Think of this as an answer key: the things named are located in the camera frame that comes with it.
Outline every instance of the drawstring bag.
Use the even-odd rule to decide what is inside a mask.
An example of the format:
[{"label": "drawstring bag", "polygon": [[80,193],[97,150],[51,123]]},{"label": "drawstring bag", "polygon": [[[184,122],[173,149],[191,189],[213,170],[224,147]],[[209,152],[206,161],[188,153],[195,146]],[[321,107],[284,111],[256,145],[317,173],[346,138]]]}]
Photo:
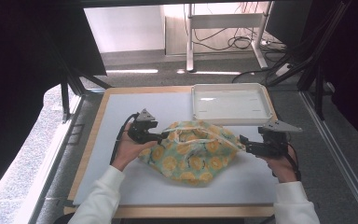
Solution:
[{"label": "drawstring bag", "polygon": [[168,137],[139,158],[166,177],[193,186],[209,183],[242,149],[231,131],[205,121],[175,122],[163,132]]}]

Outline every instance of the white wall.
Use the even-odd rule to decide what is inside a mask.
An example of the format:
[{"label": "white wall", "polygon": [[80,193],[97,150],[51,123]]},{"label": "white wall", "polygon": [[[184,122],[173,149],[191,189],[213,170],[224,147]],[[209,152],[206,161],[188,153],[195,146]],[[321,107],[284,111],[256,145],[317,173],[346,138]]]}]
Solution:
[{"label": "white wall", "polygon": [[101,53],[164,49],[160,6],[85,8]]}]

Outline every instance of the tray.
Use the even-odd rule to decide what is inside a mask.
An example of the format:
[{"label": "tray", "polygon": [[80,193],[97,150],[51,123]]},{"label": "tray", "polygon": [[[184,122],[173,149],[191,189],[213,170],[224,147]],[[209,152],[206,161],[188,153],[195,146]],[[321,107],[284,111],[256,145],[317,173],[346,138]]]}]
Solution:
[{"label": "tray", "polygon": [[267,90],[258,83],[198,84],[193,117],[216,125],[263,125],[272,116]]}]

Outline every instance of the person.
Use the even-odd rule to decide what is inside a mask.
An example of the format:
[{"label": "person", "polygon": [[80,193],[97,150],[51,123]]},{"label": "person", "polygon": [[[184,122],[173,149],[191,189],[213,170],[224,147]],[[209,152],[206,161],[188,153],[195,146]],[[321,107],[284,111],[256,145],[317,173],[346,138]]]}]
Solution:
[{"label": "person", "polygon": [[[117,211],[120,200],[119,187],[124,179],[122,173],[125,167],[138,157],[139,153],[157,144],[156,141],[143,145],[136,144],[123,133],[119,143],[116,158],[107,168],[105,173],[96,180],[87,199],[77,208],[69,223],[110,223]],[[289,154],[295,156],[289,147]],[[296,180],[296,175],[291,164],[285,159],[265,160],[268,167],[278,177],[279,184],[276,186],[277,202],[274,204],[275,218],[277,223],[319,223],[312,202],[309,202],[301,182]]]}]

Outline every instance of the white sleeve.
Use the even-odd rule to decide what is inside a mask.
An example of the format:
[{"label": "white sleeve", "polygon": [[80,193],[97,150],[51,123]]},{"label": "white sleeve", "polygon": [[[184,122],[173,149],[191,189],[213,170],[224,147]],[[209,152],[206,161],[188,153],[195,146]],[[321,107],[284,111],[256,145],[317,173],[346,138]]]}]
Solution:
[{"label": "white sleeve", "polygon": [[123,173],[109,166],[103,176],[94,182],[91,193],[77,208],[69,223],[111,223],[120,200],[118,189],[123,179]]},{"label": "white sleeve", "polygon": [[320,223],[313,203],[309,202],[301,182],[282,183],[276,186],[274,204],[278,224]]}]

